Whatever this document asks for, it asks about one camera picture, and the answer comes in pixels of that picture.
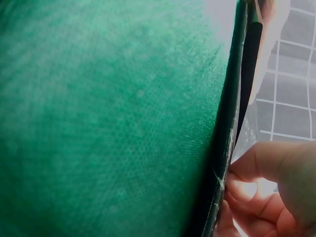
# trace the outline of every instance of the white grid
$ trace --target white grid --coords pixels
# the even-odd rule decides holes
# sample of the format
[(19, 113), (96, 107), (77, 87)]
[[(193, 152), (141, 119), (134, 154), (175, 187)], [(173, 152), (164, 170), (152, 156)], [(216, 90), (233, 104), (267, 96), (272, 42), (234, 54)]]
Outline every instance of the white grid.
[[(275, 75), (274, 100), (271, 101), (271, 100), (264, 100), (264, 99), (256, 99), (256, 101), (261, 101), (261, 102), (266, 102), (266, 103), (273, 104), (273, 117), (272, 117), (271, 131), (260, 130), (261, 133), (269, 134), (271, 141), (273, 140), (273, 136), (274, 135), (281, 136), (281, 137), (284, 137), (284, 138), (295, 138), (295, 139), (307, 140), (307, 141), (314, 140), (313, 139), (313, 121), (312, 121), (312, 112), (311, 111), (316, 112), (316, 109), (311, 109), (311, 107), (310, 107), (310, 88), (309, 88), (309, 84), (310, 83), (309, 82), (310, 82), (310, 79), (311, 79), (311, 60), (312, 60), (312, 55), (313, 55), (314, 51), (316, 52), (316, 47), (314, 47), (315, 40), (316, 40), (316, 14), (312, 13), (312, 12), (305, 11), (305, 10), (301, 10), (301, 9), (298, 9), (298, 8), (293, 8), (293, 7), (291, 7), (291, 10), (298, 11), (298, 12), (301, 12), (303, 14), (314, 16), (315, 24), (314, 24), (313, 41), (312, 41), (312, 45), (304, 45), (304, 44), (300, 44), (300, 43), (296, 43), (296, 42), (292, 42), (292, 41), (288, 41), (288, 40), (283, 40), (283, 39), (279, 39), (277, 41), (276, 69), (275, 70), (267, 70), (267, 72), (274, 73), (274, 75)], [(308, 48), (308, 49), (311, 50), (310, 56), (309, 56), (309, 61), (308, 61), (308, 69), (307, 69), (307, 76), (306, 77), (305, 76), (291, 74), (291, 73), (280, 72), (278, 70), (279, 51), (280, 51), (280, 43), (281, 42), (282, 43), (288, 43), (288, 44), (295, 45), (295, 46), (299, 46), (299, 47), (303, 47), (303, 48)], [(308, 98), (308, 106), (307, 107), (277, 102), (277, 78), (278, 78), (279, 75), (288, 76), (288, 77), (292, 77), (292, 78), (296, 78), (296, 79), (302, 79), (302, 80), (305, 80), (307, 82), (307, 98)], [(310, 136), (309, 137), (300, 137), (300, 136), (294, 136), (294, 135), (289, 135), (289, 134), (275, 133), (274, 129), (275, 129), (275, 117), (276, 117), (276, 105), (284, 105), (284, 106), (289, 106), (289, 107), (294, 107), (294, 108), (307, 110), (309, 112), (309, 118), (310, 118)]]

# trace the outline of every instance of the grout line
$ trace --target grout line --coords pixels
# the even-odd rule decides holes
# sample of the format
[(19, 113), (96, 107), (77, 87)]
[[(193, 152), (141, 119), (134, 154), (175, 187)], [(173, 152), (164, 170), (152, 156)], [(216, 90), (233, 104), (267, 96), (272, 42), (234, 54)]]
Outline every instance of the grout line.
[(266, 72), (267, 73), (278, 74), (278, 75), (281, 75), (281, 76), (287, 76), (287, 77), (291, 77), (291, 78), (295, 78), (295, 79), (300, 79), (300, 80), (309, 80), (310, 79), (310, 78), (308, 78), (306, 76), (300, 76), (300, 75), (296, 75), (296, 74), (292, 74), (292, 73), (285, 73), (285, 72), (280, 72), (280, 71), (278, 72), (276, 70), (271, 70), (271, 69), (267, 69)]
[[(276, 49), (276, 71), (278, 71), (278, 61), (279, 61), (279, 54), (280, 54), (280, 40), (277, 41), (277, 49)], [(275, 118), (276, 118), (276, 102), (277, 102), (277, 76), (275, 74), (275, 91), (274, 91), (274, 99), (273, 99), (273, 115), (272, 115), (272, 126), (271, 126), (271, 134), (270, 134), (270, 141), (273, 140), (273, 131), (275, 129)]]
[[(314, 17), (314, 33), (313, 33), (313, 41), (312, 41), (312, 46), (314, 46), (315, 44), (315, 38), (316, 38), (316, 17)], [(310, 138), (313, 137), (313, 121), (312, 121), (312, 112), (311, 112), (311, 104), (310, 104), (310, 80), (309, 78), (311, 77), (311, 64), (312, 64), (312, 56), (313, 56), (313, 51), (311, 50), (310, 53), (310, 58), (308, 60), (308, 66), (307, 66), (307, 83), (306, 83), (306, 87), (307, 87), (307, 104), (308, 104), (308, 112), (310, 115)]]
[(302, 10), (302, 9), (299, 9), (299, 8), (291, 7), (291, 10), (298, 11), (298, 12), (301, 12), (301, 13), (304, 13), (304, 14), (307, 14), (307, 15), (310, 15), (310, 16), (315, 16), (315, 13), (312, 13), (312, 12), (309, 12), (309, 11), (305, 11), (305, 10)]
[[(260, 132), (272, 135), (272, 132), (268, 132), (268, 131), (264, 131), (264, 130), (260, 130)], [(296, 139), (307, 140), (307, 141), (314, 140), (313, 138), (309, 138), (309, 137), (300, 137), (300, 136), (288, 135), (288, 134), (277, 133), (277, 132), (274, 132), (273, 135), (280, 136), (280, 137), (287, 137), (287, 138), (296, 138)]]
[[(272, 100), (256, 99), (256, 101), (274, 104), (274, 101), (272, 101)], [(316, 109), (311, 109), (311, 108), (304, 107), (304, 106), (291, 105), (291, 104), (287, 104), (287, 103), (283, 103), (283, 102), (276, 102), (276, 104), (277, 104), (277, 105), (289, 106), (289, 107), (293, 107), (293, 108), (298, 108), (298, 109), (302, 109), (302, 110), (311, 110), (311, 111), (313, 111), (313, 112), (316, 112)]]
[(284, 40), (284, 39), (281, 39), (280, 41), (281, 41), (281, 43), (288, 43), (288, 44), (295, 45), (295, 46), (300, 46), (300, 47), (303, 47), (303, 48), (314, 49), (313, 46), (309, 46), (309, 45), (302, 44), (302, 43), (296, 43), (296, 42), (292, 42), (292, 41), (288, 41), (288, 40)]

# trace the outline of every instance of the finger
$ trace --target finger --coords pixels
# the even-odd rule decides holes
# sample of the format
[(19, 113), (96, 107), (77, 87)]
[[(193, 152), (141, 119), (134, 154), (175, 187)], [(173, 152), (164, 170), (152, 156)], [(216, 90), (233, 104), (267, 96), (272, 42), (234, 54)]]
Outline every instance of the finger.
[(230, 172), (245, 182), (254, 182), (261, 177), (278, 182), (282, 163), (299, 146), (300, 143), (257, 143), (230, 166)]
[(245, 183), (234, 174), (228, 175), (227, 188), (234, 199), (259, 218), (276, 223), (285, 209), (279, 193), (264, 197), (256, 183)]
[(246, 207), (237, 202), (232, 195), (227, 192), (225, 195), (234, 219), (240, 225), (242, 230), (249, 236), (256, 237), (277, 237), (277, 227), (275, 224), (260, 219), (250, 213)]
[(240, 234), (233, 223), (232, 212), (227, 201), (223, 201), (219, 225), (214, 233), (215, 237), (240, 237)]

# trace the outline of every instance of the green mesh fabric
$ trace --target green mesh fabric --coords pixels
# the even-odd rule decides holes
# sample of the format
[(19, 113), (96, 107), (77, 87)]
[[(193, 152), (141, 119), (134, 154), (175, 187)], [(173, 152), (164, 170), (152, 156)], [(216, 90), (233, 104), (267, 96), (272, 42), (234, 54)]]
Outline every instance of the green mesh fabric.
[(0, 1), (0, 236), (178, 237), (236, 0)]

